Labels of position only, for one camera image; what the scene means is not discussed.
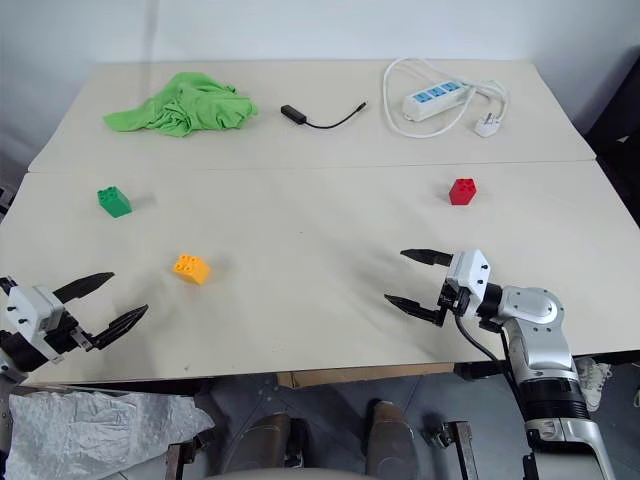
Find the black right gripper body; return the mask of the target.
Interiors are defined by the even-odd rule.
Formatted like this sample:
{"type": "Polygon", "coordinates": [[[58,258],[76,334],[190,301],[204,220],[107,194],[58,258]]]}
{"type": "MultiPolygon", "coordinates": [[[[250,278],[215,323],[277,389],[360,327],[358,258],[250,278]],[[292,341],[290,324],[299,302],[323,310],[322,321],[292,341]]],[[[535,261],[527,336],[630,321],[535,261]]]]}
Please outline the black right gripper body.
{"type": "Polygon", "coordinates": [[[444,283],[437,302],[439,311],[435,324],[442,326],[448,312],[462,318],[469,307],[470,298],[471,292],[467,287],[453,287],[449,283],[444,283]]]}

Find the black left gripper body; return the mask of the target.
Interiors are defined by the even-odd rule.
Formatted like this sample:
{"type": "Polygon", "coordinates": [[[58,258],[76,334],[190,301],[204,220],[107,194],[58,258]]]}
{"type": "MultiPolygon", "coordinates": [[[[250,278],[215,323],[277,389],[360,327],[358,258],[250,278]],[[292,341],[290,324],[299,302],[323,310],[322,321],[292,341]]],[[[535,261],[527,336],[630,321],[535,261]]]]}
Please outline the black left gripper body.
{"type": "Polygon", "coordinates": [[[49,330],[45,342],[59,355],[76,348],[90,351],[95,348],[93,337],[85,332],[75,317],[64,310],[56,328],[49,330]]]}

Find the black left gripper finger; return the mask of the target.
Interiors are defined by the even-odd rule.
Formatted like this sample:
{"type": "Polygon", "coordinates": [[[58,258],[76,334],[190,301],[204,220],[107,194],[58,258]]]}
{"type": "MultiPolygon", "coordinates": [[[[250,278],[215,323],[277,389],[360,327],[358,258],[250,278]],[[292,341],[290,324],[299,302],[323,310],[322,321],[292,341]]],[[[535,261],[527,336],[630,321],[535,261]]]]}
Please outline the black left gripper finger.
{"type": "Polygon", "coordinates": [[[61,303],[67,303],[74,299],[80,299],[99,289],[114,276],[114,272],[100,272],[92,274],[54,290],[53,295],[61,303]]]}
{"type": "Polygon", "coordinates": [[[128,333],[145,315],[149,306],[147,304],[135,308],[117,319],[113,320],[106,330],[90,338],[91,346],[103,350],[126,333],[128,333]]]}

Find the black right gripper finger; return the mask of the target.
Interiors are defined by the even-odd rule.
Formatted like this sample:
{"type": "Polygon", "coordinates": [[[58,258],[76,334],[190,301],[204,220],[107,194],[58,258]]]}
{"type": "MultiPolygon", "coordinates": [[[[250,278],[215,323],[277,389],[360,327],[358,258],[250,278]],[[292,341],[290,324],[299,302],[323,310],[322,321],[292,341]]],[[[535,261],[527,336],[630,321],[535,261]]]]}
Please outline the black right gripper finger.
{"type": "Polygon", "coordinates": [[[384,297],[392,305],[394,305],[395,307],[397,307],[407,315],[427,321],[438,327],[442,327],[444,324],[444,320],[445,320],[444,309],[431,310],[431,309],[422,307],[419,302],[406,299],[404,297],[399,297],[399,296],[394,296],[389,294],[385,294],[384,297]]]}
{"type": "Polygon", "coordinates": [[[426,265],[440,265],[449,267],[451,265],[453,255],[432,249],[405,249],[400,252],[401,255],[423,263],[426,265]]]}

